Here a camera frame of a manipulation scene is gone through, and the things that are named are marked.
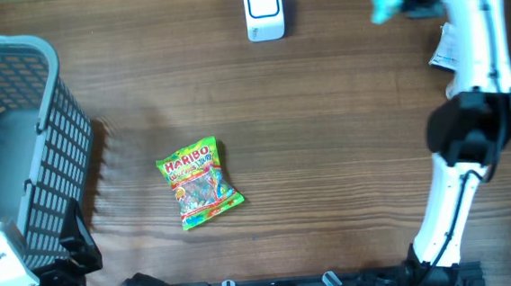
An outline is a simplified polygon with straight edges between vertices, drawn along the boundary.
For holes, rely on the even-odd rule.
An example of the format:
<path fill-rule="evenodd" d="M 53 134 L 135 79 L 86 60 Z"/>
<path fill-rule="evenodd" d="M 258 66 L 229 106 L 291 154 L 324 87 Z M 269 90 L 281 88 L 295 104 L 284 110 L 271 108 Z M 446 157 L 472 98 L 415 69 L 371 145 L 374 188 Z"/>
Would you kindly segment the white paper pouch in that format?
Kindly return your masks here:
<path fill-rule="evenodd" d="M 455 28 L 451 23 L 445 22 L 442 26 L 440 41 L 428 65 L 453 73 L 457 68 L 455 46 Z"/>

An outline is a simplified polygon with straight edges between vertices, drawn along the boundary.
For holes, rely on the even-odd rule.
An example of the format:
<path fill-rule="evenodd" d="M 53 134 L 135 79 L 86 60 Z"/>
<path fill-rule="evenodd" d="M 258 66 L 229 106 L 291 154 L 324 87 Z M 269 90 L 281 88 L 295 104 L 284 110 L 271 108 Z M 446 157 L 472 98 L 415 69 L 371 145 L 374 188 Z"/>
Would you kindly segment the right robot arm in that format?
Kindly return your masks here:
<path fill-rule="evenodd" d="M 398 13 L 446 14 L 454 32 L 453 80 L 429 116 L 432 181 L 426 212 L 399 275 L 384 286 L 484 286 L 479 264 L 465 264 L 461 242 L 476 191 L 490 183 L 511 139 L 511 63 L 505 0 L 371 0 L 372 23 Z"/>

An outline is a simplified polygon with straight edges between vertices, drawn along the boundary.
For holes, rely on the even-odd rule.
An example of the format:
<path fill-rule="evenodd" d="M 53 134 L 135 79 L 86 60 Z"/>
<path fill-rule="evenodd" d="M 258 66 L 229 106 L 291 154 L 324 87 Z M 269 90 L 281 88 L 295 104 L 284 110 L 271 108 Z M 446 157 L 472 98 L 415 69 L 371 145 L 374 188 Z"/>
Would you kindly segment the Haribo gummy candy bag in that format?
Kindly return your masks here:
<path fill-rule="evenodd" d="M 179 204 L 184 231 L 200 226 L 245 200 L 223 176 L 214 136 L 156 161 L 156 167 Z"/>

